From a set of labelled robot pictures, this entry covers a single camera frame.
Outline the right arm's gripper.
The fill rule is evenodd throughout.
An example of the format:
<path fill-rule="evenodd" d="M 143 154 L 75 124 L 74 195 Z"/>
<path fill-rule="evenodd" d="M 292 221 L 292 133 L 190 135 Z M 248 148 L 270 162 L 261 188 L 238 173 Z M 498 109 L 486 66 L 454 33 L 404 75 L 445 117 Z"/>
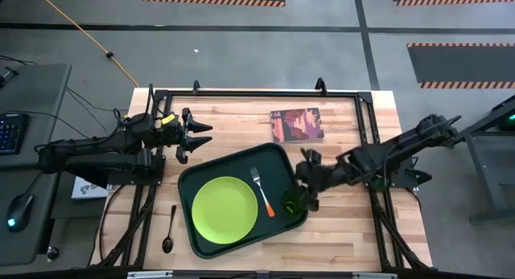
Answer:
<path fill-rule="evenodd" d="M 332 186 L 332 173 L 334 166 L 322 164 L 322 155 L 313 149 L 300 150 L 304 160 L 295 167 L 295 179 L 299 185 L 308 189 L 307 208 L 310 211 L 319 210 L 318 191 L 325 191 Z"/>

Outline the left arm's gripper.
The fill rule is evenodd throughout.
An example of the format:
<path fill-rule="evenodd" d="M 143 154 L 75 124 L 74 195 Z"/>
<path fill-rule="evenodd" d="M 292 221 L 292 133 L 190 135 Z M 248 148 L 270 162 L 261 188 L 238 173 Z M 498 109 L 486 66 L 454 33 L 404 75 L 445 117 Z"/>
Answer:
<path fill-rule="evenodd" d="M 195 121 L 190 117 L 190 109 L 184 108 L 181 116 L 174 112 L 168 113 L 161 119 L 164 144 L 166 146 L 177 145 L 175 157 L 181 164 L 186 164 L 186 153 L 193 152 L 202 145 L 210 142 L 212 137 L 188 137 L 187 132 L 201 133 L 212 130 L 210 125 Z"/>

